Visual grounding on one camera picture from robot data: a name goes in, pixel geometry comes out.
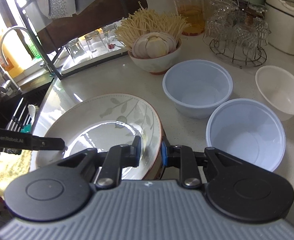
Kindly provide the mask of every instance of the white plate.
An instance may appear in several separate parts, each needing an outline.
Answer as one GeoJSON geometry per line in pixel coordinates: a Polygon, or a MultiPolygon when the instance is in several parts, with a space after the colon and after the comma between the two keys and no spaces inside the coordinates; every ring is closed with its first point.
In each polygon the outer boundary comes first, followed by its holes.
{"type": "Polygon", "coordinates": [[[64,113],[45,137],[62,138],[65,151],[39,151],[37,167],[66,158],[87,148],[98,152],[112,146],[131,144],[135,135],[142,138],[142,153],[137,168],[124,168],[122,179],[143,179],[159,153],[162,127],[159,116],[145,100],[128,94],[107,94],[88,99],[64,113]]]}

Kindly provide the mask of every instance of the white countertop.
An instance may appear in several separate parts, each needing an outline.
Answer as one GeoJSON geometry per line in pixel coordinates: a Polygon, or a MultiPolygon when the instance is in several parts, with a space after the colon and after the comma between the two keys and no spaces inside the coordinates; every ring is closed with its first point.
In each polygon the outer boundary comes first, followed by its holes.
{"type": "MultiPolygon", "coordinates": [[[[268,45],[265,65],[282,67],[294,75],[294,57],[268,45]]],[[[240,69],[218,59],[202,41],[202,36],[182,39],[181,61],[205,59],[223,66],[234,81],[233,98],[257,99],[255,73],[258,68],[240,69]]],[[[194,151],[206,147],[205,131],[208,118],[197,120],[181,115],[162,90],[163,75],[155,76],[138,68],[129,58],[121,57],[81,71],[55,84],[39,113],[34,135],[44,136],[65,111],[88,98],[107,93],[127,93],[149,102],[158,112],[171,144],[188,145],[194,151]]],[[[286,132],[286,152],[275,173],[285,177],[294,187],[294,117],[282,123],[286,132]]],[[[32,156],[34,169],[35,154],[32,156]]],[[[177,178],[178,169],[167,169],[165,178],[177,178]]]]}

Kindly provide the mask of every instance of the yellow bottle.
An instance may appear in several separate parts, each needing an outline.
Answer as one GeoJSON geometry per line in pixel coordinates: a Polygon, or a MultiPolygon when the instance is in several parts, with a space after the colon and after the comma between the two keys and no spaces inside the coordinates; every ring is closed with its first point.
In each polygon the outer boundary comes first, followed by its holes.
{"type": "MultiPolygon", "coordinates": [[[[0,40],[6,30],[0,32],[0,40]]],[[[26,51],[16,32],[9,32],[3,42],[2,49],[8,65],[0,56],[0,64],[12,78],[21,74],[31,66],[31,56],[26,51]]]]}

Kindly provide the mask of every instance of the white bowl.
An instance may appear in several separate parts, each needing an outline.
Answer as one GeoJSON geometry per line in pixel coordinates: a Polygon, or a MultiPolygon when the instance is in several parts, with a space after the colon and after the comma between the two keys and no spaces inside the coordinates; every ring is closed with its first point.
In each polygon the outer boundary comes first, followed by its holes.
{"type": "Polygon", "coordinates": [[[130,52],[128,53],[132,61],[141,69],[154,75],[161,75],[178,62],[181,52],[181,40],[178,41],[177,49],[162,57],[157,58],[135,58],[130,52]]]}
{"type": "Polygon", "coordinates": [[[231,96],[233,82],[220,65],[194,59],[180,62],[165,74],[162,88],[182,114],[206,118],[231,96]]]}
{"type": "Polygon", "coordinates": [[[263,66],[256,73],[259,101],[281,121],[294,116],[294,75],[276,66],[263,66]]]}
{"type": "Polygon", "coordinates": [[[122,179],[150,178],[161,165],[159,154],[162,126],[154,108],[145,100],[128,94],[107,94],[83,101],[65,112],[45,137],[62,138],[65,151],[39,151],[36,166],[43,167],[87,148],[109,151],[114,145],[131,144],[142,138],[137,168],[122,170],[122,179]]]}
{"type": "Polygon", "coordinates": [[[209,118],[207,146],[213,146],[268,171],[280,164],[286,135],[276,114],[267,106],[245,98],[219,106],[209,118]]]}

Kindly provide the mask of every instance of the light blue plastic bowl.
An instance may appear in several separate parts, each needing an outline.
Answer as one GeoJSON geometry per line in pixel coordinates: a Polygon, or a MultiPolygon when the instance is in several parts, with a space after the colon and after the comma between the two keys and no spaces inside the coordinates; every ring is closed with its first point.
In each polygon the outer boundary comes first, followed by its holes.
{"type": "Polygon", "coordinates": [[[219,106],[209,118],[207,146],[234,155],[267,171],[280,164],[286,136],[276,114],[267,106],[245,98],[219,106]]]}
{"type": "Polygon", "coordinates": [[[233,82],[222,66],[207,60],[180,62],[170,68],[162,81],[166,96],[182,114],[206,118],[231,96],[233,82]]]}

